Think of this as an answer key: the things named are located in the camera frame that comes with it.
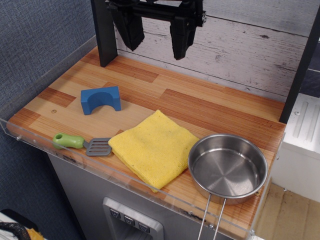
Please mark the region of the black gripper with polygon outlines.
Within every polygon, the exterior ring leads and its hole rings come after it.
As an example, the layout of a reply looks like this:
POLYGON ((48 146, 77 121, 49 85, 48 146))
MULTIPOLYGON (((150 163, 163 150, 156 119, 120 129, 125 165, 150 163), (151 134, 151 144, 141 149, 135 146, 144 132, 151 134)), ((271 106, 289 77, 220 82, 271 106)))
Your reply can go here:
POLYGON ((107 0, 107 9, 112 11, 113 22, 123 43, 134 51, 145 38, 142 17, 170 22, 173 55, 176 60, 186 56, 193 45, 196 27, 207 20, 202 0, 181 0, 178 6, 159 3, 157 0, 107 0), (182 17, 194 20, 174 20, 182 17))

